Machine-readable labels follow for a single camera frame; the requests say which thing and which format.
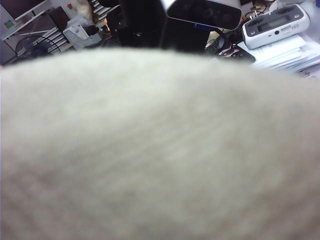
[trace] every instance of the white device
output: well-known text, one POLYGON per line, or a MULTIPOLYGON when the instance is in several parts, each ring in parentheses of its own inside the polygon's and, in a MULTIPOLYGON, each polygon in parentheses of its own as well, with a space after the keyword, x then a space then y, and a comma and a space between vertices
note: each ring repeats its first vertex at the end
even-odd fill
POLYGON ((297 4, 290 4, 246 22, 242 35, 247 47, 255 49, 304 32, 309 25, 306 11, 297 4))
POLYGON ((102 40, 98 33, 89 36, 84 27, 93 25, 94 23, 88 20, 81 14, 78 14, 73 19, 68 21, 64 36, 69 40, 72 46, 78 51, 87 46, 96 44, 102 40))
POLYGON ((306 0, 270 0, 269 2, 273 2, 269 7, 269 12, 274 11, 276 9, 283 8, 289 4, 302 4, 306 0))

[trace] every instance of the white fur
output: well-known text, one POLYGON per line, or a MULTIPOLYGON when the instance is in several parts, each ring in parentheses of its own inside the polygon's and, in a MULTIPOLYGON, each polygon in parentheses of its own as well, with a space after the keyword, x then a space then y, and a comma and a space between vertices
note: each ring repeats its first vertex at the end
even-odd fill
POLYGON ((130 49, 1 80, 4 239, 320 239, 316 81, 130 49))

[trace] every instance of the electronic device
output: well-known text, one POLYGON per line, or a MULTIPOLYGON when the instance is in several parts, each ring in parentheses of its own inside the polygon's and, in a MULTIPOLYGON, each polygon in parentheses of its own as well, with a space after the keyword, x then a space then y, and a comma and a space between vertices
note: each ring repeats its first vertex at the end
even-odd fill
POLYGON ((179 52, 203 54, 210 30, 194 23, 168 18, 165 22, 160 47, 179 52))
POLYGON ((61 32, 66 29, 67 24, 70 21, 70 18, 67 16, 67 14, 61 6, 57 8, 52 8, 48 12, 48 14, 61 32))
POLYGON ((306 0, 269 0, 269 2, 272 2, 269 7, 269 12, 283 8, 284 6, 290 4, 302 4, 305 1, 306 0))
POLYGON ((290 4, 246 22, 242 26, 244 43, 249 49, 285 39, 308 29, 310 18, 305 10, 290 4))
POLYGON ((86 32, 86 29, 88 31, 93 24, 92 21, 78 14, 68 22, 63 34, 78 51, 102 40, 97 32, 89 32, 89 34, 86 32))
POLYGON ((162 0, 168 18, 189 23, 235 29, 241 19, 239 0, 162 0))
POLYGON ((1 0, 1 6, 17 21, 45 2, 47 0, 1 0))

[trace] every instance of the cat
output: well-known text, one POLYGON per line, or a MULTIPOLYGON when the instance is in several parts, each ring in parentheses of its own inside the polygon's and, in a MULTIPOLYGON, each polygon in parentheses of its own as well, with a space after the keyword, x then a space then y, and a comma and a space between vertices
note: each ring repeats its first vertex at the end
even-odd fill
POLYGON ((4 239, 320 239, 318 81, 117 48, 0 74, 4 239))

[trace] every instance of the computer monitor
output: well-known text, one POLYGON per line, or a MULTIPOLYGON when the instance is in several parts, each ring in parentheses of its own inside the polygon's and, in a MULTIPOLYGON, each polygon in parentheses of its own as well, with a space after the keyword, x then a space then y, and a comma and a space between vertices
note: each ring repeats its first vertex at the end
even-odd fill
POLYGON ((47 0, 1 0, 1 6, 17 21, 47 0))

